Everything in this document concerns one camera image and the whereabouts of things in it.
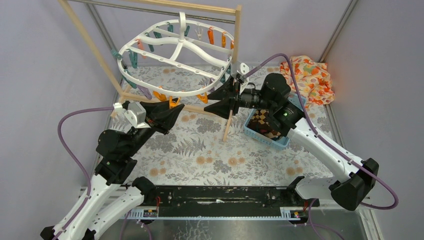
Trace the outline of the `white round clip hanger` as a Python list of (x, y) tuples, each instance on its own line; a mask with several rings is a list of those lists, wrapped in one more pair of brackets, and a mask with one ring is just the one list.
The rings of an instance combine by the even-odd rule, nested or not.
[[(235, 37), (215, 25), (191, 20), (180, 11), (178, 18), (157, 22), (129, 42), (120, 50), (112, 50), (123, 78), (133, 85), (140, 86), (157, 94), (172, 97), (204, 96), (214, 89), (234, 59)], [(204, 62), (219, 69), (211, 73), (181, 62), (182, 51), (188, 51)], [(139, 58), (155, 60), (206, 79), (206, 84), (194, 90), (169, 90), (158, 84), (149, 83), (132, 76), (123, 67), (124, 56), (128, 56), (133, 69), (139, 66)]]

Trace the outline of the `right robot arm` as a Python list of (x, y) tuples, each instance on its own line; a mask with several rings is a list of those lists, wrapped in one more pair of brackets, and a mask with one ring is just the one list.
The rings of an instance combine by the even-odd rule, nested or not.
[[(272, 130), (301, 145), (333, 174), (333, 178), (298, 177), (287, 191), (287, 201), (293, 206), (309, 199), (333, 200), (342, 208), (354, 211), (375, 186), (379, 164), (369, 158), (362, 160), (327, 137), (314, 125), (309, 125), (306, 114), (289, 101), (290, 86), (279, 73), (269, 73), (261, 89), (242, 89), (239, 80), (229, 77), (218, 89), (208, 94), (215, 103), (206, 112), (224, 119), (238, 113), (239, 108), (267, 110), (266, 121)], [(340, 156), (347, 154), (347, 159)]]

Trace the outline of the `brown yellow argyle sock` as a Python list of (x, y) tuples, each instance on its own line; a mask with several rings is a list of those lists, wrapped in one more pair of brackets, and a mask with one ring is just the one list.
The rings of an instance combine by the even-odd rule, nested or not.
[(247, 128), (254, 132), (267, 137), (273, 141), (279, 141), (283, 135), (272, 129), (270, 123), (267, 121), (269, 111), (266, 109), (253, 109), (252, 116), (249, 118)]

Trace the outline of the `wooden drying rack frame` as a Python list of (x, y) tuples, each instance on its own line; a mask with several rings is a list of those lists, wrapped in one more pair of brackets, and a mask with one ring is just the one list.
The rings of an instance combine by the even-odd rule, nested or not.
[[(206, 100), (206, 93), (213, 87), (215, 87), (219, 80), (224, 77), (227, 70), (230, 69), (232, 63), (235, 63), (238, 59), (238, 43), (240, 40), (240, 23), (241, 23), (241, 5), (238, 5), (237, 8), (225, 8), (204, 4), (195, 4), (181, 1), (172, 1), (172, 0), (144, 0), (143, 4), (163, 6), (179, 9), (179, 18), (166, 20), (158, 22), (145, 31), (137, 35), (134, 39), (126, 43), (117, 53), (121, 55), (124, 52), (132, 52), (133, 54), (139, 54), (144, 59), (150, 58), (161, 63), (165, 63), (169, 66), (183, 69), (185, 71), (194, 73), (196, 75), (201, 75), (205, 78), (208, 78), (211, 82), (210, 84), (193, 91), (170, 91), (163, 89), (162, 87), (151, 85), (143, 80), (134, 78), (125, 72), (125, 69), (122, 65), (122, 59), (117, 59), (118, 69), (123, 78), (129, 80), (131, 83), (134, 83), (138, 86), (145, 87), (154, 93), (160, 93), (163, 96), (169, 97), (191, 97), (196, 96), (200, 100)], [(226, 32), (224, 29), (221, 29), (217, 26), (206, 24), (200, 22), (199, 19), (190, 19), (186, 17), (184, 10), (193, 10), (198, 12), (207, 12), (233, 16), (235, 20), (234, 24), (234, 35)], [(226, 48), (226, 41), (222, 41), (221, 46), (214, 45), (214, 40), (211, 39), (210, 42), (204, 42), (201, 40), (196, 40), (190, 37), (185, 36), (188, 25), (196, 25), (199, 27), (207, 28), (208, 30), (214, 32), (218, 31), (222, 34), (223, 37), (229, 39), (230, 48)], [(134, 44), (141, 42), (142, 44), (152, 45), (152, 46), (161, 46), (161, 45), (175, 45), (175, 49), (171, 57), (166, 58), (164, 56), (159, 56), (151, 52), (147, 52), (142, 48), (142, 45), (134, 47)], [(219, 67), (221, 69), (219, 75), (214, 75), (195, 67), (180, 63), (177, 61), (181, 50), (187, 49), (196, 54), (202, 60), (207, 63)]]

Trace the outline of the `light blue plastic basket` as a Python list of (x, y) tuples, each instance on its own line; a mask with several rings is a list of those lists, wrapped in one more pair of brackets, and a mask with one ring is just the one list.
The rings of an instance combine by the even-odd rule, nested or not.
[[(298, 96), (296, 93), (290, 93), (288, 96), (288, 101), (290, 101), (293, 105), (295, 105), (297, 108), (299, 108), (302, 111), (302, 106), (305, 106), (305, 104), (308, 102), (308, 99), (304, 96), (301, 96), (301, 101), (299, 101)], [(248, 127), (249, 123), (251, 122), (252, 117), (254, 116), (256, 110), (252, 109), (250, 113), (248, 114), (247, 119), (245, 120), (243, 124), (244, 133), (253, 138), (254, 140), (257, 140), (265, 145), (268, 145), (276, 150), (283, 150), (286, 147), (289, 146), (289, 143), (291, 140), (286, 136), (278, 136), (276, 140), (273, 138), (269, 138), (256, 130)]]

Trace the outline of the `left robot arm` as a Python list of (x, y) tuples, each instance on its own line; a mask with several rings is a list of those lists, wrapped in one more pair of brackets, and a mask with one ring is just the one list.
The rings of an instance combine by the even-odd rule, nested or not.
[(134, 155), (155, 134), (168, 134), (183, 104), (168, 101), (116, 102), (111, 109), (131, 123), (127, 132), (107, 129), (98, 138), (96, 152), (101, 156), (94, 174), (87, 176), (87, 188), (68, 214), (56, 225), (45, 227), (44, 240), (97, 240), (117, 220), (133, 208), (157, 200), (156, 186), (146, 177), (137, 177), (112, 203), (107, 203), (135, 168)]

